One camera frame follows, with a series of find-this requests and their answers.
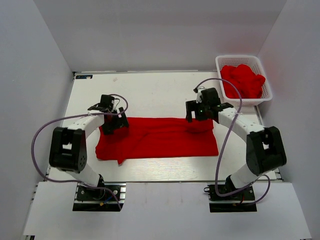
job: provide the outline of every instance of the white table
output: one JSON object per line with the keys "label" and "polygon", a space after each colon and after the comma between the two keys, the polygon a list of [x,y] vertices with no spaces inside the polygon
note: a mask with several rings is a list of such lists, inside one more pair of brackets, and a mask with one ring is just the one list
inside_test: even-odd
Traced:
{"label": "white table", "polygon": [[[195,100],[195,86],[204,79],[217,77],[216,72],[128,72],[94,74],[92,79],[75,79],[65,115],[87,112],[87,108],[100,101],[102,94],[120,94],[129,102],[127,117],[185,118],[186,101]],[[209,81],[205,87],[221,90],[218,81]],[[118,107],[124,107],[122,101]],[[243,107],[242,113],[259,123],[254,107]],[[68,126],[75,120],[65,120]],[[227,128],[214,124],[214,136],[220,149]],[[96,158],[95,147],[100,132],[97,129],[87,138],[87,163],[106,182],[212,182],[218,157],[176,157],[127,159],[122,165],[116,160],[101,161]],[[237,171],[245,164],[246,144],[233,132],[223,154],[219,180]],[[272,171],[268,174],[275,180]],[[50,170],[50,178],[71,179],[65,172]]]}

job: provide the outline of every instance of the white wall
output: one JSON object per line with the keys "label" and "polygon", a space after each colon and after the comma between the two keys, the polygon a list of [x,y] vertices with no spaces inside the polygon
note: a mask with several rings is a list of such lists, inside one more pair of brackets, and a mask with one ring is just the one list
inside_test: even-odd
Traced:
{"label": "white wall", "polygon": [[257,55],[286,0],[34,0],[72,71],[212,70]]}
{"label": "white wall", "polygon": [[320,239],[320,1],[288,0],[259,58],[273,91],[260,105],[267,126],[282,134],[287,165],[312,239]]}
{"label": "white wall", "polygon": [[[73,74],[32,0],[0,1],[0,238],[19,239],[36,183],[33,134],[64,114]],[[36,144],[45,171],[52,133]]]}

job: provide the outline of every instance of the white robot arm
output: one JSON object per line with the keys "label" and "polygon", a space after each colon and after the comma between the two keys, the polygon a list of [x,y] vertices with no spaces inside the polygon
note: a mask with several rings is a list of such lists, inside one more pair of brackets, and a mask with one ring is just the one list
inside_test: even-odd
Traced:
{"label": "white robot arm", "polygon": [[[204,121],[212,119],[218,124],[231,127],[237,110],[229,103],[221,103],[215,88],[194,90],[196,100],[187,101],[186,120]],[[268,173],[287,163],[280,131],[272,126],[256,124],[243,115],[238,115],[232,131],[246,142],[246,164],[237,172],[227,177],[225,186],[228,192],[241,189],[256,181],[261,175]]]}
{"label": "white robot arm", "polygon": [[113,96],[102,95],[100,102],[88,109],[88,116],[78,119],[68,127],[56,127],[53,130],[49,156],[52,167],[87,185],[103,186],[103,177],[87,164],[86,139],[99,127],[102,127],[104,134],[112,134],[115,129],[129,126],[125,113],[122,113],[121,117],[92,115],[101,112],[116,114],[114,101]]}

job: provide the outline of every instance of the red towel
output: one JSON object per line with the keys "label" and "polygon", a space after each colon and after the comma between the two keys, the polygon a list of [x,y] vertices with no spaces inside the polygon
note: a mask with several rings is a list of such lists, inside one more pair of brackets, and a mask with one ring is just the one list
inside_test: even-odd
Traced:
{"label": "red towel", "polygon": [[[264,76],[256,75],[249,66],[224,66],[221,77],[231,82],[240,92],[243,99],[259,99],[262,96],[262,86],[266,79]],[[236,90],[228,83],[223,82],[225,95],[230,99],[238,99]]]}
{"label": "red towel", "polygon": [[129,127],[104,135],[95,148],[101,160],[217,156],[212,120],[128,117]]}

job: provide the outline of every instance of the cable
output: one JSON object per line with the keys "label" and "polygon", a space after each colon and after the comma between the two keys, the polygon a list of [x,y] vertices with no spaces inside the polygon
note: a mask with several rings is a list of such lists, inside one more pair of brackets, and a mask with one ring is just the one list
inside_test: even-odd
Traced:
{"label": "cable", "polygon": [[[242,188],[239,188],[239,189],[237,189],[237,190],[234,190],[234,191],[231,191],[231,192],[228,192],[228,193],[220,193],[219,190],[218,190],[218,175],[219,175],[219,168],[220,168],[222,156],[223,156],[223,153],[224,153],[224,151],[225,151],[225,148],[226,148],[226,145],[227,145],[227,141],[228,141],[228,138],[229,138],[230,133],[231,133],[231,131],[232,131],[232,128],[234,127],[235,122],[236,122],[236,120],[237,120],[237,117],[238,117],[238,115],[239,115],[239,113],[240,113],[240,111],[241,111],[241,108],[242,108],[242,97],[241,97],[240,92],[238,91],[238,89],[235,87],[235,85],[233,85],[233,84],[232,84],[231,82],[229,82],[228,80],[225,80],[225,79],[222,79],[222,78],[217,78],[217,77],[207,78],[207,79],[203,80],[202,82],[200,82],[195,88],[198,89],[198,87],[199,87],[201,84],[203,84],[203,83],[205,83],[205,82],[207,82],[207,81],[210,81],[210,80],[219,80],[219,81],[223,81],[223,82],[225,82],[225,83],[230,84],[230,85],[234,88],[234,90],[236,91],[236,93],[238,94],[239,100],[240,100],[239,108],[238,108],[237,112],[235,113],[234,118],[233,118],[233,120],[232,120],[232,122],[231,122],[231,125],[230,125],[230,127],[229,127],[229,129],[228,129],[228,131],[227,131],[227,133],[226,133],[226,135],[225,135],[225,138],[224,138],[224,141],[223,141],[223,144],[222,144],[222,147],[221,147],[220,155],[219,155],[219,157],[218,157],[218,161],[217,161],[217,164],[216,164],[216,169],[215,169],[215,178],[214,178],[214,189],[215,189],[215,193],[216,193],[219,197],[227,197],[227,196],[230,196],[230,195],[239,193],[239,192],[241,192],[242,190],[248,188],[250,185],[253,184],[253,182],[251,182],[251,183],[249,183],[248,185],[246,185],[246,186],[244,186],[244,187],[242,187]],[[270,185],[270,184],[271,184],[270,178],[269,178],[267,175],[264,175],[264,176],[267,177],[267,179],[268,179],[268,184]],[[259,201],[261,201],[261,200],[266,196],[266,194],[267,194],[268,191],[269,191],[269,188],[268,188],[267,191],[263,194],[263,196],[256,201],[256,203],[259,202]]]}
{"label": "cable", "polygon": [[[125,101],[125,104],[126,104],[126,107],[123,111],[119,112],[119,113],[110,113],[110,112],[96,112],[96,113],[90,113],[91,116],[98,116],[98,115],[108,115],[108,116],[118,116],[118,115],[121,115],[123,114],[127,109],[128,109],[128,101],[123,97],[123,96],[120,96],[118,94],[110,94],[110,96],[116,96],[116,97],[119,97],[121,99],[123,99]],[[62,120],[67,120],[67,119],[75,119],[75,118],[82,118],[82,117],[87,117],[88,116],[88,113],[86,114],[79,114],[79,115],[74,115],[74,116],[65,116],[65,117],[60,117],[60,118],[57,118],[57,119],[54,119],[54,120],[51,120],[49,122],[47,122],[46,124],[44,124],[42,127],[40,127],[36,133],[34,134],[33,136],[33,139],[32,139],[32,142],[31,142],[31,158],[32,158],[32,162],[33,162],[33,165],[36,169],[36,171],[38,172],[38,174],[44,179],[44,180],[47,180],[47,181],[50,181],[50,182],[53,182],[53,183],[78,183],[78,184],[82,184],[83,186],[87,187],[87,188],[91,188],[91,189],[100,189],[100,190],[105,190],[105,191],[108,191],[109,193],[111,193],[111,195],[114,197],[116,203],[118,204],[119,206],[119,209],[121,210],[121,205],[119,203],[119,200],[117,199],[116,195],[114,194],[113,191],[111,191],[109,188],[107,187],[102,187],[102,186],[91,186],[91,185],[88,185],[80,180],[55,180],[55,179],[52,179],[52,178],[49,178],[47,177],[45,174],[43,174],[37,164],[37,161],[36,161],[36,157],[35,157],[35,143],[36,143],[36,139],[39,135],[39,133],[47,126],[49,126],[50,124],[53,124],[53,123],[56,123],[56,122],[60,122]]]}
{"label": "cable", "polygon": [[106,190],[104,189],[104,190],[103,190],[102,197],[100,197],[100,198],[94,198],[94,197],[93,197],[93,199],[94,199],[94,200],[101,200],[101,199],[105,196],[105,194],[106,194]]}
{"label": "cable", "polygon": [[270,185],[271,185],[270,177],[268,175],[261,175],[260,177],[266,177],[268,179],[268,186],[266,187],[266,190],[265,190],[264,194],[258,200],[255,200],[253,202],[247,203],[246,204],[247,206],[248,205],[253,205],[253,204],[256,204],[256,203],[260,202],[267,195],[267,193],[269,192]]}
{"label": "cable", "polygon": [[117,104],[116,104],[115,107],[114,107],[114,110],[116,110],[116,109],[117,109],[117,106],[118,106],[119,103],[120,103],[120,99],[119,99],[119,98],[115,98],[114,100],[118,100]]}
{"label": "cable", "polygon": [[112,199],[112,196],[110,196],[107,200],[105,200],[104,202],[103,202],[103,204],[106,204],[108,201],[110,201]]}

